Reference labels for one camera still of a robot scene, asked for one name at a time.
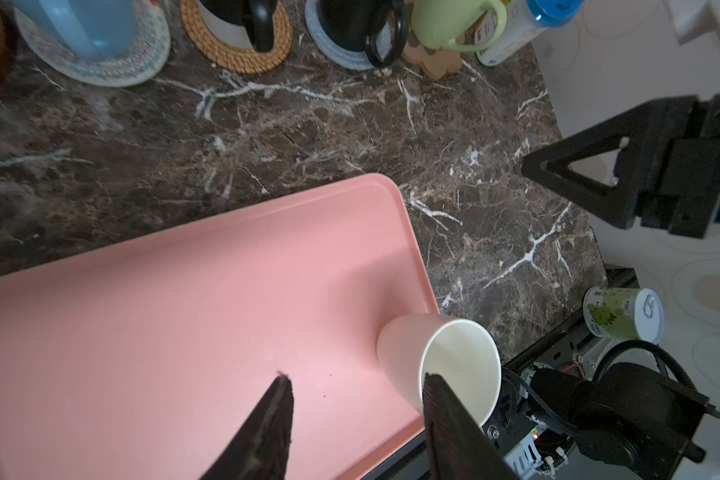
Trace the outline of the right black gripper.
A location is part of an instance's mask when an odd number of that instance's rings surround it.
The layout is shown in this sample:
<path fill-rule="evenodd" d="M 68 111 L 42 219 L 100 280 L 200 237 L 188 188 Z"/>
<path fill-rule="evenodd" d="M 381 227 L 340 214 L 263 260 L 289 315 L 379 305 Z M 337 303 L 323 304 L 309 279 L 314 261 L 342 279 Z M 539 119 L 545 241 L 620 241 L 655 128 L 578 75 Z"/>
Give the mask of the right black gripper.
<path fill-rule="evenodd" d="M 526 155 L 521 173 L 613 227 L 638 216 L 703 239 L 720 224 L 720 94 L 647 101 Z"/>

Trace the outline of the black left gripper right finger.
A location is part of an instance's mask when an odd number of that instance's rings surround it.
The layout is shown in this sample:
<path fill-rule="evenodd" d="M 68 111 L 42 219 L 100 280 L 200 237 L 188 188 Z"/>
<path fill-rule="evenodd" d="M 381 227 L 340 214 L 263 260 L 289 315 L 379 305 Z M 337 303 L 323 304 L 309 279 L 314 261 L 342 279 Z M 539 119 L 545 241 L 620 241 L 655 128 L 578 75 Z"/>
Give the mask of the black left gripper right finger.
<path fill-rule="evenodd" d="M 432 479 L 517 477 L 441 375 L 425 376 L 422 401 Z"/>

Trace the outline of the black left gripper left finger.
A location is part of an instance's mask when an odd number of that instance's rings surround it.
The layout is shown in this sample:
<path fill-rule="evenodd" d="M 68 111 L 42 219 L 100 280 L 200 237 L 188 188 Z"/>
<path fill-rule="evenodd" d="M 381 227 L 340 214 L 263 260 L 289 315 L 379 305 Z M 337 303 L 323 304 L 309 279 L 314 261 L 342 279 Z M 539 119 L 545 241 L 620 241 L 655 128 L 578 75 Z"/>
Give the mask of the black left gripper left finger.
<path fill-rule="evenodd" d="M 284 479 L 293 415 L 292 382 L 280 373 L 201 479 Z"/>

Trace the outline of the white mug pink handle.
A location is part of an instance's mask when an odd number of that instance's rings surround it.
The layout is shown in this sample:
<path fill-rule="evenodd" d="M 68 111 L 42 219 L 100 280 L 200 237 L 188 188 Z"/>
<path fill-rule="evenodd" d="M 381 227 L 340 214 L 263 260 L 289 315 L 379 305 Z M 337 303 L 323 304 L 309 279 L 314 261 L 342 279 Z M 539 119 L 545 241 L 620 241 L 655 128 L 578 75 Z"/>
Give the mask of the white mug pink handle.
<path fill-rule="evenodd" d="M 488 331 L 472 320 L 431 313 L 398 317 L 381 329 L 376 353 L 387 379 L 418 412 L 428 374 L 443 377 L 478 426 L 497 405 L 499 351 Z"/>

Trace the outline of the cork paw print coaster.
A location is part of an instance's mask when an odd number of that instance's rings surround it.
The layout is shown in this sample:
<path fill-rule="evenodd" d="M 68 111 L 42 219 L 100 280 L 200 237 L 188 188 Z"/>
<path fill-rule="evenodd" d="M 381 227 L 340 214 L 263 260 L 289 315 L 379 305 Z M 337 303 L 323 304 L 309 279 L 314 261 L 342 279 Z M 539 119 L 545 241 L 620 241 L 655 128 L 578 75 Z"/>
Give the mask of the cork paw print coaster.
<path fill-rule="evenodd" d="M 439 81 L 449 74 L 457 73 L 462 67 L 461 53 L 451 50 L 432 50 L 424 47 L 410 32 L 402 58 L 417 66 L 430 80 Z"/>

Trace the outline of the blue woven round coaster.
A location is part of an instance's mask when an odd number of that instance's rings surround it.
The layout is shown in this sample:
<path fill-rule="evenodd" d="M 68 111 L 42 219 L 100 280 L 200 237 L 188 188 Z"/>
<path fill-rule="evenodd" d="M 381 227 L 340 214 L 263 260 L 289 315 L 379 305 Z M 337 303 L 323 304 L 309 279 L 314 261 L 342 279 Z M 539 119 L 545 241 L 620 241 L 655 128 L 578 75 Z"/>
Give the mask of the blue woven round coaster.
<path fill-rule="evenodd" d="M 375 69 L 364 50 L 352 51 L 339 46 L 334 42 L 318 16 L 319 1 L 308 0 L 304 7 L 304 17 L 307 31 L 318 50 L 329 60 L 339 66 L 352 71 L 368 71 Z M 387 23 L 376 35 L 376 46 L 379 53 L 386 57 L 393 52 L 394 33 L 392 26 Z"/>

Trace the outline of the black mug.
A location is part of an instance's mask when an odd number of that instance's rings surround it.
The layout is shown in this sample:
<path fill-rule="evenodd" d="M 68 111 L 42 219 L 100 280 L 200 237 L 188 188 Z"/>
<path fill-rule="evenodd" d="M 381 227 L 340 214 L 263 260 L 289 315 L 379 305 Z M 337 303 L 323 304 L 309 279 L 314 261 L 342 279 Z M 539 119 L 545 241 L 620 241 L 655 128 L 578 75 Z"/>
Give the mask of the black mug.
<path fill-rule="evenodd" d="M 274 47 L 277 0 L 199 0 L 204 24 L 222 43 L 268 53 Z"/>
<path fill-rule="evenodd" d="M 390 67 L 401 56 L 409 33 L 409 11 L 404 1 L 319 1 L 318 16 L 330 38 L 339 46 L 364 50 L 375 69 Z M 376 35 L 389 23 L 393 52 L 383 57 Z"/>

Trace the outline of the rattan woven round coaster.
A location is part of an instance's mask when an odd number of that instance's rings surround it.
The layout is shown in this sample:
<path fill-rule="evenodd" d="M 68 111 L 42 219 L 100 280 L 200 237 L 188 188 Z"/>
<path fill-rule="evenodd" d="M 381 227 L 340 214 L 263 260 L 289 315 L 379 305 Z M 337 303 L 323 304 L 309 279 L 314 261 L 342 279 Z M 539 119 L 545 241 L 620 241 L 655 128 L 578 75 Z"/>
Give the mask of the rattan woven round coaster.
<path fill-rule="evenodd" d="M 240 50 L 222 43 L 204 24 L 197 1 L 181 2 L 180 10 L 184 28 L 197 49 L 227 70 L 243 74 L 264 73 L 280 65 L 290 52 L 292 26 L 280 2 L 274 15 L 274 47 L 268 53 Z"/>

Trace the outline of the multicolour woven round coaster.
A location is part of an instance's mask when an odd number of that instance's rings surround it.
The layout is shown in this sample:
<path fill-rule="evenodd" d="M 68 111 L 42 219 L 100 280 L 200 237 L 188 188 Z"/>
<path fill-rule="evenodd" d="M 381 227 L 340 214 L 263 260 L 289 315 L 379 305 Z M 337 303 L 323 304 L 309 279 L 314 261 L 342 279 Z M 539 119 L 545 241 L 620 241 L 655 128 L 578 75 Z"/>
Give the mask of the multicolour woven round coaster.
<path fill-rule="evenodd" d="M 156 1 L 133 1 L 137 35 L 128 51 L 118 57 L 89 61 L 43 33 L 14 6 L 14 17 L 29 48 L 57 72 L 82 83 L 101 87 L 130 87 L 154 77 L 170 53 L 170 30 L 166 15 Z"/>

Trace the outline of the white mug blue handle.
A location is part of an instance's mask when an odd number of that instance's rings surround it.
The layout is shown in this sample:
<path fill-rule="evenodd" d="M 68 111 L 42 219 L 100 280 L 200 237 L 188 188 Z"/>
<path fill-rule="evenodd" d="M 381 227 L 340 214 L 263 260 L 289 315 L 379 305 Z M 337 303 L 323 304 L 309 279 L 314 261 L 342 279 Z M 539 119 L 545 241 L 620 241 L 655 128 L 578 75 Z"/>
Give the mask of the white mug blue handle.
<path fill-rule="evenodd" d="M 13 5 L 84 60 L 121 56 L 137 35 L 130 0 L 18 0 Z"/>

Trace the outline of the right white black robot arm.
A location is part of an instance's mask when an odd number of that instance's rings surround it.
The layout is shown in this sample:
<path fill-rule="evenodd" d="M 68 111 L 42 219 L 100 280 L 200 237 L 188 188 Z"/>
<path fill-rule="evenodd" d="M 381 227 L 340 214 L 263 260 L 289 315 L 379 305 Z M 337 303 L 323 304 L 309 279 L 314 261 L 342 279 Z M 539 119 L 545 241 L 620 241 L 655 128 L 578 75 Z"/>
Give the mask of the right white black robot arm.
<path fill-rule="evenodd" d="M 720 224 L 720 94 L 648 101 L 526 155 L 521 171 L 613 227 L 702 239 Z M 533 374 L 533 414 L 640 478 L 720 479 L 720 410 L 661 348 L 657 294 L 593 287 L 582 312 L 615 344 L 590 379 Z"/>

